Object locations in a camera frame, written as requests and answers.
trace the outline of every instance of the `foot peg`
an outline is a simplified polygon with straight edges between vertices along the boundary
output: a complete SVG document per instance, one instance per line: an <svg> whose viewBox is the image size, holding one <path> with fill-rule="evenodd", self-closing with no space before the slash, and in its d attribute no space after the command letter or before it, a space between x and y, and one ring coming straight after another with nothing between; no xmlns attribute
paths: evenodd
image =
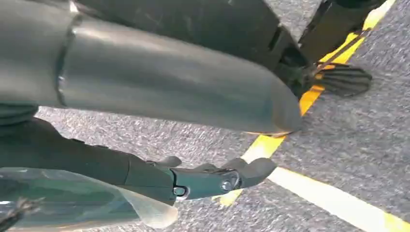
<svg viewBox="0 0 410 232"><path fill-rule="evenodd" d="M332 64L333 69L321 70L316 75L317 85L339 96L350 97L369 90L372 76L366 71L343 64Z"/></svg>
<svg viewBox="0 0 410 232"><path fill-rule="evenodd" d="M174 174L174 195L190 200L218 196L235 189L255 186L264 181L276 168L266 158L247 164L233 159L221 168L206 163L194 169L168 168Z"/></svg>

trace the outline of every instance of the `gray asphalt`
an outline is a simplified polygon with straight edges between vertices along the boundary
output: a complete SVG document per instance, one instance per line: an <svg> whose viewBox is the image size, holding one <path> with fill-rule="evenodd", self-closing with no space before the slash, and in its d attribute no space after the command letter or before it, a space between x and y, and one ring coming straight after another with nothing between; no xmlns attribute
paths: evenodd
<svg viewBox="0 0 410 232"><path fill-rule="evenodd" d="M297 38L317 0L271 2ZM344 190L410 221L410 2L396 0L351 62L371 70L372 89L359 97L320 96L301 131L273 155L279 166ZM42 108L67 137L104 144L159 160L178 155L185 167L223 164L241 156L254 135L132 116ZM304 199L265 182L222 207L210 199L178 203L179 220L158 232L354 232L360 231ZM135 225L113 232L152 232Z"/></svg>

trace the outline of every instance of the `road marking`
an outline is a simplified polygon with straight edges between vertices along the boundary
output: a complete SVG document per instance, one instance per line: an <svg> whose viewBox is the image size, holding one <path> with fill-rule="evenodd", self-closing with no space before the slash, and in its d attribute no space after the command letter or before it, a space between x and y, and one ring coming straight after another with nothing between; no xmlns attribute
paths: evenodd
<svg viewBox="0 0 410 232"><path fill-rule="evenodd" d="M410 232L409 223L331 185L280 167L268 179L365 232Z"/></svg>

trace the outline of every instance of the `yellow painted line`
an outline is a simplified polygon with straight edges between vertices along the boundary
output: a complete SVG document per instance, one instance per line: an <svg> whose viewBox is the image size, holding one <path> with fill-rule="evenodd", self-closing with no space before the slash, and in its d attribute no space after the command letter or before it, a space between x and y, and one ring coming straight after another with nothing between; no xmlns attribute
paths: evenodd
<svg viewBox="0 0 410 232"><path fill-rule="evenodd" d="M378 24L378 22L380 22L380 20L384 17L384 15L389 11L389 9L392 7L394 2L395 2L395 0L387 0L386 2L384 2L384 4L382 6L380 6L379 8L371 11L369 13L369 15L367 16L366 20L365 20L365 23L363 25L363 30L373 29ZM324 61L328 60L336 52L338 52L341 48L343 48L345 45L350 43L350 41L352 41L356 37L357 37L357 35L355 35L354 33L349 34L346 41L345 41L345 43L342 46L340 46L336 51L327 54L325 57L323 57L321 59L321 61L324 62ZM354 52L356 52L357 48L360 46L360 44L364 40L365 40L365 38L360 39L355 45L350 47L341 56L336 58L334 60L334 63L345 64L349 60L349 58L354 54Z"/></svg>
<svg viewBox="0 0 410 232"><path fill-rule="evenodd" d="M269 180L365 232L410 232L410 224L340 189L276 168Z"/></svg>

